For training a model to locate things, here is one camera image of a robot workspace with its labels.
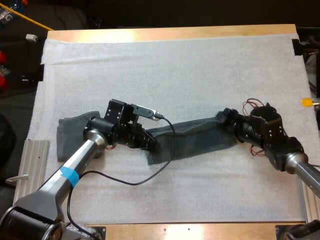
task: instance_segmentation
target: dark gray towel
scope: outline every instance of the dark gray towel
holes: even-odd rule
[[[232,132],[225,126],[226,117],[219,112],[215,117],[180,122],[173,125],[176,132],[174,160],[193,157],[217,150],[231,148],[237,144]],[[148,130],[159,144],[152,151],[146,151],[148,164],[167,162],[174,147],[170,126]]]
[[[56,129],[56,154],[58,162],[64,162],[84,143],[84,128],[92,117],[100,117],[91,111],[75,117],[59,119]]]

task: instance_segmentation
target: wooden table edge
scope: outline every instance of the wooden table edge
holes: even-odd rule
[[[276,240],[277,225],[304,222],[99,224],[106,240]]]
[[[49,31],[48,39],[70,43],[132,43],[213,37],[296,34],[294,24]]]

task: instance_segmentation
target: dark background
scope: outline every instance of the dark background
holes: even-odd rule
[[[72,6],[112,27],[296,24],[320,27],[319,0],[30,0]]]

